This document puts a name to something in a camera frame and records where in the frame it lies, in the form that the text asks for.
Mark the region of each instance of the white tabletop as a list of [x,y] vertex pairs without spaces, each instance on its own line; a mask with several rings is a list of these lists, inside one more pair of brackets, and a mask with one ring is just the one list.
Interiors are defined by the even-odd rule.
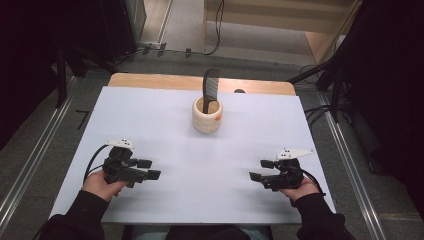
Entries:
[[[249,172],[275,175],[260,160],[284,147],[315,149],[296,96],[218,93],[221,127],[212,134],[191,125],[200,91],[104,87],[59,192],[51,216],[64,214],[81,189],[85,168],[107,140],[129,138],[134,158],[150,159],[158,181],[136,183],[114,198],[103,222],[129,224],[298,223],[289,199],[252,182]],[[103,164],[111,147],[97,156]],[[334,205],[316,153],[299,158]]]

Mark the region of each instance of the metal frame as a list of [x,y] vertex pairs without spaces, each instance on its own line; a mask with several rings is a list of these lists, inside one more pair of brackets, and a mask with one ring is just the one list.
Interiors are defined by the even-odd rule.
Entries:
[[[318,92],[318,97],[321,104],[330,104],[328,99],[322,93]],[[326,118],[372,239],[387,239],[371,198],[369,197],[361,176],[359,175],[358,169],[356,168],[355,161],[350,154],[350,150],[346,144],[340,125],[334,121],[331,113],[326,112]]]
[[15,183],[13,184],[12,188],[9,190],[6,197],[3,199],[1,207],[0,207],[0,220],[1,220],[0,221],[0,237],[3,235],[7,227],[7,224],[12,218],[13,213],[18,207],[18,204],[20,200],[22,199],[25,193],[25,190],[27,189],[28,185],[31,182],[32,177],[35,174],[35,171],[37,170],[38,165],[43,159],[44,153],[49,147],[49,144],[51,140],[53,139],[56,133],[56,130],[58,129],[60,123],[62,122],[63,117],[65,116],[69,108],[69,105],[73,99],[75,89],[77,89],[79,84],[80,84],[80,81],[76,77],[72,77],[69,80],[68,87],[67,87],[68,93],[69,93],[68,98],[65,100],[61,108],[58,108],[54,111],[49,123],[47,124],[46,128],[41,134],[41,137],[39,138],[34,149],[32,150],[31,155],[29,156],[24,167],[19,173],[19,176],[15,180]]

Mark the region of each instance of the cable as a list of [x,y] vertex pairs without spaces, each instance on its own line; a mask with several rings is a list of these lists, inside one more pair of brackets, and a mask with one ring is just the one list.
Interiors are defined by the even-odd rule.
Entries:
[[[302,73],[302,71],[303,71],[303,69],[304,68],[306,68],[306,67],[318,67],[318,65],[315,65],[315,64],[309,64],[309,65],[305,65],[305,66],[303,66],[300,70],[299,70],[299,74],[301,74]],[[311,82],[308,82],[308,81],[306,81],[306,79],[303,79],[303,81],[304,82],[306,82],[306,83],[308,83],[308,84],[314,84],[314,83],[311,83]]]
[[100,166],[97,166],[97,167],[95,167],[95,168],[93,168],[93,169],[91,169],[91,170],[88,172],[88,175],[90,175],[90,173],[92,173],[94,170],[96,170],[96,169],[98,169],[98,168],[101,168],[101,167],[103,167],[103,164],[102,164],[102,165],[100,165]]
[[314,177],[314,175],[312,175],[312,174],[310,174],[309,172],[307,172],[307,171],[305,171],[305,170],[303,170],[303,169],[300,169],[306,176],[308,176],[308,178],[309,179],[311,179],[312,180],[312,182],[314,182],[316,185],[317,185],[317,188],[318,188],[318,191],[323,195],[323,196],[325,196],[325,193],[322,191],[322,188],[321,188],[321,186],[319,185],[319,182],[318,182],[318,180]]
[[91,172],[91,171],[90,171],[90,168],[91,168],[91,164],[93,164],[93,162],[94,162],[94,159],[96,159],[96,157],[97,157],[97,155],[100,153],[100,151],[102,151],[102,150],[103,150],[105,147],[107,147],[107,146],[109,146],[109,145],[106,145],[106,144],[105,144],[105,145],[101,146],[101,147],[100,147],[100,148],[96,151],[96,153],[94,153],[93,157],[91,158],[90,162],[88,163],[87,169],[85,170],[83,184],[84,184],[85,180],[87,179],[88,174]]
[[[219,11],[221,10],[221,17],[219,19],[219,27],[218,27],[218,15],[219,15]],[[224,0],[221,0],[221,3],[219,4],[218,10],[216,11],[216,16],[215,16],[215,31],[216,31],[216,45],[215,48],[209,52],[209,53],[204,53],[203,55],[211,55],[213,53],[216,52],[216,50],[218,50],[219,45],[221,44],[221,23],[222,23],[222,16],[224,15]]]

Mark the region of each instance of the hand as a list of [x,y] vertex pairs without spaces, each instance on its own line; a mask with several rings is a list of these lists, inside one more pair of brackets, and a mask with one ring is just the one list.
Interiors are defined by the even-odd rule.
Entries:
[[118,196],[119,192],[127,182],[117,181],[112,184],[107,184],[105,181],[106,173],[103,170],[90,174],[82,186],[82,190],[90,192],[103,198],[106,201],[112,200],[112,196]]
[[278,191],[284,193],[287,197],[289,197],[293,202],[296,202],[297,199],[312,194],[319,193],[319,190],[315,183],[309,179],[304,177],[300,187],[297,189],[278,189]]

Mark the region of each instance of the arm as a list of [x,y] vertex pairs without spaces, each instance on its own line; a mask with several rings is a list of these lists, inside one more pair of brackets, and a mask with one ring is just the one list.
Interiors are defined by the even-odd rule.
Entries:
[[297,232],[299,239],[355,239],[344,226],[344,216],[331,212],[310,179],[304,178],[298,189],[280,189],[280,192],[293,200],[302,217],[302,227]]
[[107,184],[105,173],[91,174],[74,203],[65,215],[54,215],[49,219],[40,235],[40,240],[50,239],[104,239],[101,219],[112,196],[118,196],[126,182]]

